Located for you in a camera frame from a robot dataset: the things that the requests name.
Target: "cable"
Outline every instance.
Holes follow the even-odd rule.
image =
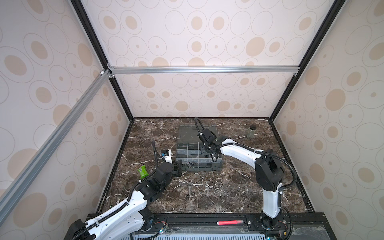
[[[156,233],[155,235],[153,235],[153,236],[150,236],[150,237],[146,237],[146,238],[140,238],[140,239],[138,239],[138,240],[153,240],[153,239],[155,239],[157,236],[159,236],[160,235],[160,233]]]
[[[202,130],[204,130],[205,128],[204,128],[203,124],[201,123],[200,119],[196,117],[196,118],[195,118],[195,126],[196,126],[196,128],[197,128],[197,131],[198,131],[199,134],[200,134],[201,132],[200,132],[200,129],[199,129],[198,125],[197,125],[197,122],[200,123],[200,126],[202,127]]]
[[[125,208],[125,206],[128,205],[128,203],[124,203],[123,205],[121,205],[118,209],[116,209],[115,211],[111,212],[110,214],[106,215],[105,217],[101,218],[100,220],[98,220],[98,223],[102,223],[103,221],[107,220],[108,218],[110,218],[111,216],[115,215],[116,213],[120,212],[123,208]],[[91,224],[89,227],[86,227],[85,229],[83,229],[82,231],[80,231],[79,233],[77,233],[71,240],[77,240],[81,235],[83,235],[84,233],[88,232],[90,229],[96,227],[96,223],[93,223]]]
[[[148,177],[152,176],[153,174],[155,173],[155,171],[151,172],[148,176],[146,176],[144,179],[142,179],[142,181],[146,180]],[[129,195],[127,197],[127,202],[123,203],[123,205],[121,205],[118,209],[116,209],[115,211],[111,212],[110,214],[106,215],[105,217],[101,218],[98,220],[98,223],[102,223],[104,222],[105,220],[107,220],[108,218],[110,218],[111,216],[115,215],[116,213],[120,212],[123,208],[125,208],[125,206],[128,205],[128,202],[131,200],[131,197],[132,197],[132,194],[133,194],[133,191],[135,190],[135,188],[140,184],[140,182],[137,182],[135,185],[133,185],[133,187],[131,188],[131,191],[129,192]],[[83,229],[82,231],[80,231],[79,233],[77,233],[71,240],[78,240],[79,237],[81,235],[83,235],[84,233],[86,233],[87,231],[91,230],[92,228],[96,227],[97,224],[96,223],[93,223],[91,224],[90,226],[86,227],[85,229]]]
[[[154,223],[154,224],[158,224],[158,223],[163,223],[163,224],[165,224],[165,225],[167,225],[167,226],[168,226],[168,224],[167,224],[167,222],[166,222],[166,221],[159,221],[159,222],[156,222],[156,223]]]
[[[153,149],[153,155],[155,157],[155,168],[157,168],[159,166],[159,160],[157,158],[157,150],[156,150],[156,143],[155,143],[155,140],[152,140],[152,149]]]
[[[292,234],[292,231],[293,231],[293,222],[292,222],[291,214],[288,211],[288,209],[286,207],[284,207],[283,209],[287,212],[288,218],[289,218],[289,222],[290,222],[289,232],[288,232],[287,236],[284,238],[284,240],[288,240],[290,238],[291,234]]]
[[[289,170],[292,172],[292,176],[293,176],[293,179],[292,179],[292,182],[289,183],[289,184],[286,184],[286,185],[283,185],[279,188],[279,191],[282,191],[284,188],[289,188],[289,187],[292,187],[296,184],[297,182],[297,173],[296,173],[296,170],[287,162],[285,161],[285,159],[281,158],[281,157],[278,157],[276,155],[273,155],[273,154],[270,154],[268,152],[259,152],[259,151],[256,151],[255,149],[251,148],[251,147],[248,147],[246,145],[243,145],[241,143],[233,143],[233,142],[229,142],[229,143],[224,143],[222,145],[219,145],[217,147],[214,147],[214,148],[211,148],[210,151],[215,151],[219,148],[222,148],[222,147],[225,147],[225,146],[233,146],[233,145],[236,145],[236,146],[239,146],[239,147],[242,147],[246,150],[249,150],[249,151],[252,151],[254,153],[257,153],[257,154],[260,154],[260,155],[263,155],[263,156],[268,156],[268,157],[272,157],[272,158],[276,158],[277,160],[279,160],[280,162],[284,163],[288,168]]]
[[[168,229],[168,223],[167,223],[167,222],[165,222],[165,221],[159,221],[159,222],[154,223],[153,225],[158,224],[158,223],[162,223],[162,224],[164,224],[164,226],[166,225],[166,226],[167,226],[166,229]],[[160,232],[156,233],[155,235],[153,235],[153,236],[151,236],[151,237],[146,237],[146,238],[142,238],[142,239],[138,239],[138,240],[153,240],[155,237],[157,237],[157,236],[159,236],[159,235],[160,235]]]

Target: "wallpaper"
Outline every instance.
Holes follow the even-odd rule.
[[[0,2],[0,197],[101,71],[64,0]]]
[[[275,124],[339,240],[384,236],[384,1],[353,0]]]
[[[269,117],[293,73],[117,74],[134,117]]]
[[[62,240],[94,213],[128,129],[107,80],[0,228],[0,240]]]
[[[82,0],[112,66],[297,65],[333,0]]]

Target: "red marker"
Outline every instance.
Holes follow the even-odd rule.
[[[219,221],[217,225],[231,225],[231,224],[242,224],[244,220],[233,220],[233,221]]]

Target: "marble tabletop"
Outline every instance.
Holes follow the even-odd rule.
[[[272,129],[264,119],[202,119],[204,125],[216,125],[219,135],[225,135],[256,149],[273,149],[283,157]],[[254,138],[245,135],[250,124],[256,124]],[[107,194],[103,212],[126,198],[139,179],[137,169],[143,164],[148,172],[155,166],[151,140],[158,151],[171,149],[175,159],[178,128],[194,124],[193,119],[136,119],[120,159],[112,187]],[[285,167],[283,184],[292,180]],[[188,185],[193,197],[186,199]],[[306,207],[296,186],[284,192],[282,205],[290,212],[305,212]],[[183,172],[175,177],[164,194],[150,205],[153,213],[251,213],[261,212],[263,194],[256,182],[255,170],[233,157],[223,157],[221,172]]]

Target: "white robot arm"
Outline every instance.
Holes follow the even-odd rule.
[[[266,230],[275,228],[279,220],[282,188],[295,185],[297,180],[294,168],[277,157],[271,149],[266,151],[252,149],[232,139],[216,137],[208,129],[203,129],[201,132],[198,127],[197,129],[198,137],[204,144],[204,149],[201,150],[210,153],[212,159],[217,159],[218,154],[224,154],[239,159],[255,169],[257,182],[263,189],[261,224]],[[140,229],[148,230],[153,223],[153,214],[147,206],[160,197],[173,176],[181,176],[181,168],[176,163],[172,164],[170,152],[162,156],[169,156],[169,159],[166,158],[166,162],[160,164],[153,173],[133,186],[130,196],[85,223],[80,219],[75,221],[64,240],[117,240]],[[293,181],[286,186],[282,186],[281,183],[284,176],[281,162],[293,171]],[[166,230],[167,227],[162,228],[157,235]]]
[[[223,144],[226,143],[233,143],[233,145],[221,147],[220,151],[222,154],[237,158],[238,160],[247,163],[253,168],[255,168],[256,159],[263,157],[261,154],[257,154],[250,150],[236,146],[234,144],[236,142],[232,139],[224,140]],[[267,191],[263,189],[263,213],[265,213],[270,218],[275,218],[280,212],[282,195],[282,191],[279,190],[280,187],[281,182],[277,185],[277,189],[275,191]]]

